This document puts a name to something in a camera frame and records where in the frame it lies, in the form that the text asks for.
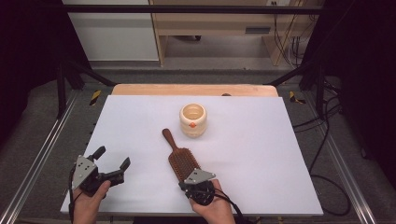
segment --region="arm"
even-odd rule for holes
[[[110,184],[110,181],[105,181],[92,197],[89,197],[88,195],[83,193],[81,189],[74,190],[74,224],[95,223],[96,216],[99,210],[99,205],[102,199],[107,194],[108,189],[110,188]]]
[[[221,185],[217,179],[212,180],[215,189],[221,189]],[[233,219],[233,211],[231,206],[225,200],[216,197],[213,202],[207,206],[202,206],[190,199],[191,208],[198,215],[202,216],[209,224],[235,224]]]

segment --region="hazard tape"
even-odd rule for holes
[[[101,92],[101,91],[95,91],[95,92],[93,93],[93,96],[92,96],[91,101],[90,101],[90,105],[95,105],[95,104],[96,104],[96,101],[97,101],[98,98],[99,98],[100,92]]]
[[[301,104],[301,105],[305,104],[305,100],[297,100],[296,99],[296,97],[294,96],[294,92],[293,91],[290,92],[290,101],[292,103],[298,103],[298,104]]]

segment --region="brown hair brush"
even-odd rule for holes
[[[192,153],[187,148],[177,147],[169,129],[163,129],[163,136],[172,148],[172,153],[169,155],[168,160],[177,176],[181,190],[185,191],[187,198],[192,198],[198,204],[208,205],[212,203],[215,188],[211,181],[206,180],[198,184],[186,184],[185,180],[194,170],[201,170]]]

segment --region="white table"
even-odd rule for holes
[[[179,109],[203,105],[208,129],[191,139],[179,129]],[[110,189],[99,212],[114,216],[196,216],[167,160],[169,128],[179,147],[191,150],[213,172],[245,216],[319,216],[312,185],[283,100],[260,96],[110,95],[85,156],[107,151],[99,172],[131,166],[125,183]],[[68,196],[61,211],[68,212]]]

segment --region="black metal frame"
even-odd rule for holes
[[[291,14],[291,15],[323,15],[327,13],[340,12],[340,8],[328,8],[328,7],[245,7],[245,6],[147,6],[147,5],[41,5],[44,10],[59,10],[64,13],[215,13],[215,14]],[[287,73],[285,76],[278,78],[265,85],[278,86],[284,81],[295,77],[296,75],[303,75],[311,72],[310,76],[306,76],[300,86],[303,89],[309,89],[312,87],[317,75],[312,75],[312,70],[316,70],[320,65],[320,59],[322,59],[323,53],[326,51],[326,43],[331,37],[334,29],[328,34],[327,38],[323,40],[322,44],[315,52],[313,60],[303,62],[301,66]],[[86,73],[87,75],[101,81],[107,86],[114,86],[116,83],[107,80],[97,74],[91,69],[84,68],[81,65],[73,62],[65,62],[60,64],[58,70],[58,85],[59,85],[59,114],[62,115],[65,109],[65,93],[64,93],[64,66],[71,66],[80,72]],[[317,89],[317,98],[323,95],[323,72],[319,71],[320,81]],[[70,77],[66,74],[66,78],[72,82],[72,88],[82,89],[83,81],[80,77]],[[321,117],[322,113],[322,99],[317,99],[317,109]]]

